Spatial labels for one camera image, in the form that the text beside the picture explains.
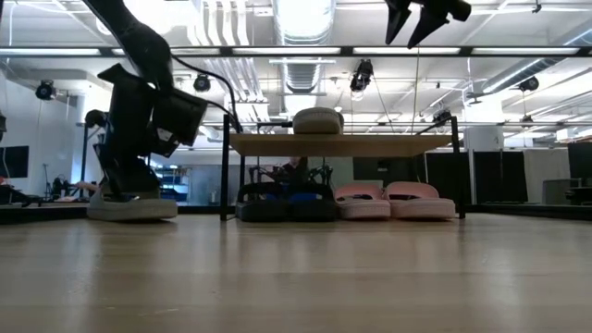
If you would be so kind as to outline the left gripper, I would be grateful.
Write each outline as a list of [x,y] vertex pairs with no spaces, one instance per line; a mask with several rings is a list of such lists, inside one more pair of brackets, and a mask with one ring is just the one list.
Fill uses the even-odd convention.
[[[145,80],[115,64],[98,75],[113,84],[105,144],[118,155],[160,154],[171,156],[181,145],[191,146],[198,135],[208,103],[179,89],[161,92]],[[132,199],[127,191],[144,197],[159,197],[160,183],[142,160],[131,157],[100,157],[104,172],[104,199]]]

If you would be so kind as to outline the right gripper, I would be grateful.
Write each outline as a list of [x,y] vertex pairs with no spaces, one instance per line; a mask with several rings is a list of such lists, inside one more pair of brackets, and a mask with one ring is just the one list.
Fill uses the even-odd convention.
[[[409,49],[417,46],[427,36],[448,24],[448,15],[459,21],[466,21],[472,6],[463,0],[412,0],[421,6],[419,21],[407,44]],[[396,38],[412,11],[411,0],[385,0],[388,7],[388,23],[385,43],[391,44]]]

